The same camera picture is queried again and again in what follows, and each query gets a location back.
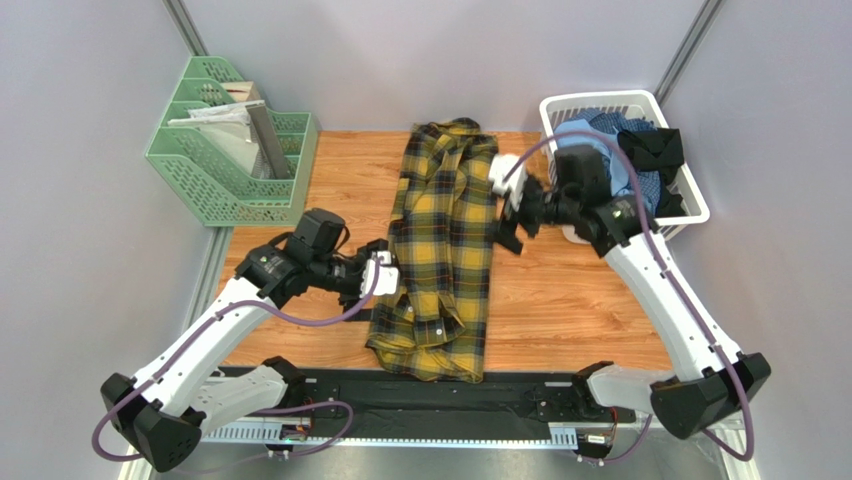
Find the yellow plaid long sleeve shirt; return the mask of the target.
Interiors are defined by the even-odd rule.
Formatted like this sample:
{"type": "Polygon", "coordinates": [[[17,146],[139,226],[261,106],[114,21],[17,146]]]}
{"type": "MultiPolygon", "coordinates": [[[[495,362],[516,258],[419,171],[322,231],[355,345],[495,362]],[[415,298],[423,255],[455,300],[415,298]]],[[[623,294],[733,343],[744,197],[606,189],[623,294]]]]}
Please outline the yellow plaid long sleeve shirt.
{"type": "Polygon", "coordinates": [[[399,287],[375,303],[365,344],[385,371],[482,382],[497,152],[497,139],[470,118],[413,126],[387,235],[399,287]]]}

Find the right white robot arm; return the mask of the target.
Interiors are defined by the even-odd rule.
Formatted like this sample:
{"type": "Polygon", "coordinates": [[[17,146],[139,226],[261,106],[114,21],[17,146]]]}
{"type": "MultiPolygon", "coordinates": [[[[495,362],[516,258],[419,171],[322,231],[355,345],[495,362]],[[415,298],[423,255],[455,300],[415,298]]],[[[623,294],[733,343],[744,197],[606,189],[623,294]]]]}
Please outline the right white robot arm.
{"type": "Polygon", "coordinates": [[[545,189],[516,155],[494,157],[488,182],[504,205],[495,240],[519,254],[523,228],[571,226],[633,293],[663,342],[671,371],[593,364],[574,376],[593,412],[621,407],[656,416],[673,436],[706,432],[747,404],[771,374],[760,353],[746,354],[712,319],[672,259],[643,202],[611,192],[603,156],[589,145],[557,151],[554,186],[545,189]]]}

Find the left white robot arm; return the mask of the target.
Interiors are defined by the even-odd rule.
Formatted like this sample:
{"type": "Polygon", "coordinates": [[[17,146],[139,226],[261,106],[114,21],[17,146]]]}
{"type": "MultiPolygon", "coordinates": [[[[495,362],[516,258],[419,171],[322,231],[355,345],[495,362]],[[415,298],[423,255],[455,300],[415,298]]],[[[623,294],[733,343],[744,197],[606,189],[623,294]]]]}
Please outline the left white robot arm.
{"type": "Polygon", "coordinates": [[[127,461],[144,460],[159,472],[176,469],[213,431],[246,416],[296,416],[318,409],[308,402],[304,375],[272,357],[238,377],[217,383],[221,362],[259,325],[283,318],[284,307],[312,288],[334,292],[356,317],[373,298],[396,292],[399,272],[389,244],[377,239],[352,256],[340,253],[349,237],[344,220],[319,208],[296,227],[251,249],[203,314],[162,354],[135,374],[111,375],[101,386],[106,414],[91,436],[93,451],[119,462],[101,443],[107,426],[130,445],[127,461]]]}

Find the light blue shirt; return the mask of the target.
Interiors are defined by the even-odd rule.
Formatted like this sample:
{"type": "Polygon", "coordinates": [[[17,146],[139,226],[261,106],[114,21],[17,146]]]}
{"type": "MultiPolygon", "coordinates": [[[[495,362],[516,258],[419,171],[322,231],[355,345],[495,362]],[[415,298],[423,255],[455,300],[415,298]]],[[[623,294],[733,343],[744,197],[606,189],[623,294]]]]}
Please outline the light blue shirt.
{"type": "Polygon", "coordinates": [[[595,118],[572,118],[554,129],[555,134],[568,133],[568,136],[556,140],[559,149],[590,147],[602,156],[613,197],[633,194],[629,175],[611,147],[617,143],[617,134],[621,130],[618,125],[606,120],[603,114],[595,118]]]}

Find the blue checked shirt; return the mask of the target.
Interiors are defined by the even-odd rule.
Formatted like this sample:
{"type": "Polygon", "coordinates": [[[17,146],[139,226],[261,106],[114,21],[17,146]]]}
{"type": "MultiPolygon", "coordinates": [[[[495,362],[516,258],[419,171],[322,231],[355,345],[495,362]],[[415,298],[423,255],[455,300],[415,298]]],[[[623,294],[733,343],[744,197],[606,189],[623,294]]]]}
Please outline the blue checked shirt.
{"type": "MultiPolygon", "coordinates": [[[[657,126],[652,121],[647,121],[647,120],[642,119],[642,118],[627,118],[621,112],[604,112],[604,111],[602,111],[600,109],[596,109],[596,108],[589,108],[589,109],[583,110],[578,115],[576,115],[572,118],[577,118],[577,117],[579,117],[579,118],[589,118],[589,117],[595,118],[595,117],[597,117],[598,115],[601,115],[601,114],[604,115],[606,120],[609,120],[609,121],[615,123],[616,125],[618,125],[619,127],[622,128],[622,130],[619,133],[621,133],[623,131],[631,132],[631,133],[638,133],[638,132],[653,132],[653,131],[657,130],[657,126]]],[[[660,199],[661,199],[660,174],[659,174],[658,171],[641,171],[639,167],[635,167],[634,170],[637,174],[637,178],[638,178],[638,181],[639,181],[639,185],[641,187],[643,199],[644,199],[646,205],[648,206],[648,208],[651,210],[651,212],[655,213],[656,210],[657,210],[657,207],[659,206],[659,202],[660,202],[660,199]]]]}

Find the black garment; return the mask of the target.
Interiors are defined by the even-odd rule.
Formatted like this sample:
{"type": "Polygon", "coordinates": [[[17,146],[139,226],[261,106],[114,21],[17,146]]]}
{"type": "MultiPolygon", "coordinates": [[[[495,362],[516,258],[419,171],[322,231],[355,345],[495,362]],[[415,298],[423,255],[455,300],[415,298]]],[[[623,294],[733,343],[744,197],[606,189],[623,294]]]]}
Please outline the black garment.
{"type": "Polygon", "coordinates": [[[682,195],[670,190],[685,164],[680,131],[664,128],[623,130],[618,133],[617,141],[636,171],[643,200],[654,216],[684,216],[682,195]]]}

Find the green file organizer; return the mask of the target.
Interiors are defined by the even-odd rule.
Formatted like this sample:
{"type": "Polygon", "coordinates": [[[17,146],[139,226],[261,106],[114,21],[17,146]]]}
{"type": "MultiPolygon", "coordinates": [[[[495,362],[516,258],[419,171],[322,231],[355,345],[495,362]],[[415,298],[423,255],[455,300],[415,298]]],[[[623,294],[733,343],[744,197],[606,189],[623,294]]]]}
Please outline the green file organizer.
{"type": "Polygon", "coordinates": [[[243,79],[219,56],[192,57],[151,141],[146,158],[207,227],[294,226],[305,210],[319,129],[309,112],[269,110],[291,177],[257,179],[189,127],[170,126],[193,109],[234,101],[224,84],[243,79]]]}

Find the grey folder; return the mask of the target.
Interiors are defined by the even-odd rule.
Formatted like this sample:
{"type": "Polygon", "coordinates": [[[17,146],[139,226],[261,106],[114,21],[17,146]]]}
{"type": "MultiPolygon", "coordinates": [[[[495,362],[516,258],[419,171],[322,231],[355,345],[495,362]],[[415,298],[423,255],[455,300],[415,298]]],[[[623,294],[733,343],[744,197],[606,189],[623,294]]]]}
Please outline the grey folder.
{"type": "Polygon", "coordinates": [[[263,101],[247,107],[251,121],[252,138],[259,147],[253,173],[260,179],[291,179],[289,161],[278,140],[271,116],[263,101]]]}

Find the papers in organizer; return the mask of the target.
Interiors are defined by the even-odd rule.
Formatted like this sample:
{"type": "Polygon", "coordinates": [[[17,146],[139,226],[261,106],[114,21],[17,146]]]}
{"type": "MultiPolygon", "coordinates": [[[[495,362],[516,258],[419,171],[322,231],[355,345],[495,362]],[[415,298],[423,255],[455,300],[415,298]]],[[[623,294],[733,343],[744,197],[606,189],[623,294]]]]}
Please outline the papers in organizer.
{"type": "Polygon", "coordinates": [[[271,167],[247,110],[248,106],[257,106],[261,96],[252,81],[228,82],[224,87],[234,104],[191,109],[187,118],[169,120],[167,125],[194,128],[244,173],[270,179],[271,167]]]}

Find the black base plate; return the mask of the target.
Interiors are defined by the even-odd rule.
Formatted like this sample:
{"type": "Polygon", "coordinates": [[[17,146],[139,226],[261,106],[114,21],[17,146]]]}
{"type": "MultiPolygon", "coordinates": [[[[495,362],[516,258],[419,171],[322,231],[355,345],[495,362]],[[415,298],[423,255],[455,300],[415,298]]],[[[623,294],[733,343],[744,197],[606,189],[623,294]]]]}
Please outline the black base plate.
{"type": "Polygon", "coordinates": [[[583,409],[568,373],[488,372],[478,384],[424,382],[380,370],[307,369],[290,405],[337,400],[354,410],[348,439],[545,440],[564,422],[607,431],[631,410],[583,409]]]}

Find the aluminium rail frame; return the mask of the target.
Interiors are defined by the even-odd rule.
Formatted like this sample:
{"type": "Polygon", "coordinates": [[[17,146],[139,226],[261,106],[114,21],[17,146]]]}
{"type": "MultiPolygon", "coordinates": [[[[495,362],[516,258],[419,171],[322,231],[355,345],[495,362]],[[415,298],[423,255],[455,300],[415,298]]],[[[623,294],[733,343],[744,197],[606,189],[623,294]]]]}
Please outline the aluminium rail frame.
{"type": "Polygon", "coordinates": [[[155,448],[155,471],[176,472],[204,442],[261,445],[272,458],[298,447],[558,450],[611,463],[622,429],[649,433],[646,416],[595,407],[562,374],[487,375],[422,382],[370,370],[310,370],[282,403],[206,434],[177,433],[155,448]]]}

